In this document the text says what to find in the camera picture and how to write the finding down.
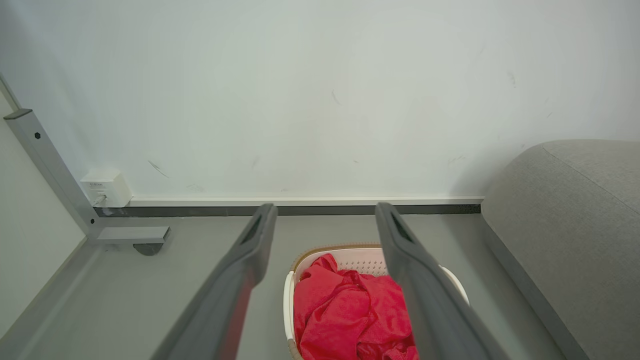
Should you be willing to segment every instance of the black floor trim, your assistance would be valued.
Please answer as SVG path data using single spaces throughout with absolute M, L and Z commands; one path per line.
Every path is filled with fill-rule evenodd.
M 250 217 L 257 206 L 215 207 L 149 207 L 149 208 L 95 208 L 98 216 L 107 218 L 158 217 Z M 480 205 L 398 205 L 400 214 L 480 214 Z M 279 206 L 279 216 L 296 215 L 373 215 L 374 205 L 365 206 Z

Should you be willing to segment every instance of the baseboard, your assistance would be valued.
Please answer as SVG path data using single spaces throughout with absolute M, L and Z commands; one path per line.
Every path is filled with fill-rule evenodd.
M 483 196 L 436 197 L 133 197 L 131 208 L 276 206 L 473 205 Z

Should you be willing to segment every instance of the basket rim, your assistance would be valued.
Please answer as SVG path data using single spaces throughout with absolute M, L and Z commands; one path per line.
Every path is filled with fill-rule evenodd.
M 331 251 L 331 250 L 347 250 L 347 249 L 371 249 L 371 248 L 380 249 L 382 248 L 382 246 L 380 245 L 380 243 L 372 242 L 372 243 L 346 243 L 346 244 L 325 245 L 325 246 L 314 247 L 300 254 L 298 258 L 293 262 L 293 265 L 291 265 L 291 269 L 289 269 L 289 271 L 296 272 L 298 270 L 298 266 L 300 266 L 300 263 L 302 263 L 302 261 L 305 258 L 315 254 L 316 252 Z

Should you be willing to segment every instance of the white laundry basket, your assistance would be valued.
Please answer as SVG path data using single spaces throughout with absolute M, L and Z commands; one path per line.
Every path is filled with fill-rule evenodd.
M 317 247 L 304 252 L 293 263 L 291 271 L 287 275 L 284 282 L 283 297 L 283 314 L 284 314 L 284 331 L 287 335 L 289 343 L 289 351 L 294 360 L 303 360 L 296 346 L 296 337 L 293 327 L 293 291 L 300 275 L 311 266 L 311 264 L 322 255 L 331 254 L 338 263 L 338 270 L 350 269 L 357 270 L 361 274 L 369 274 L 373 276 L 388 275 L 385 257 L 382 254 L 382 248 L 379 243 L 351 243 L 346 245 L 334 245 L 326 247 Z M 445 274 L 450 278 L 451 282 L 460 291 L 462 297 L 467 304 L 469 299 L 465 289 L 460 284 L 458 278 L 444 266 L 440 266 Z

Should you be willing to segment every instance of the white wall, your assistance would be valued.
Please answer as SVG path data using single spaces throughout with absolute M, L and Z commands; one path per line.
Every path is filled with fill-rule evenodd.
M 0 92 L 0 338 L 84 238 L 2 119 L 12 112 Z
M 542 141 L 640 140 L 639 15 L 637 0 L 7 0 L 0 70 L 77 178 L 117 167 L 136 198 L 484 195 Z

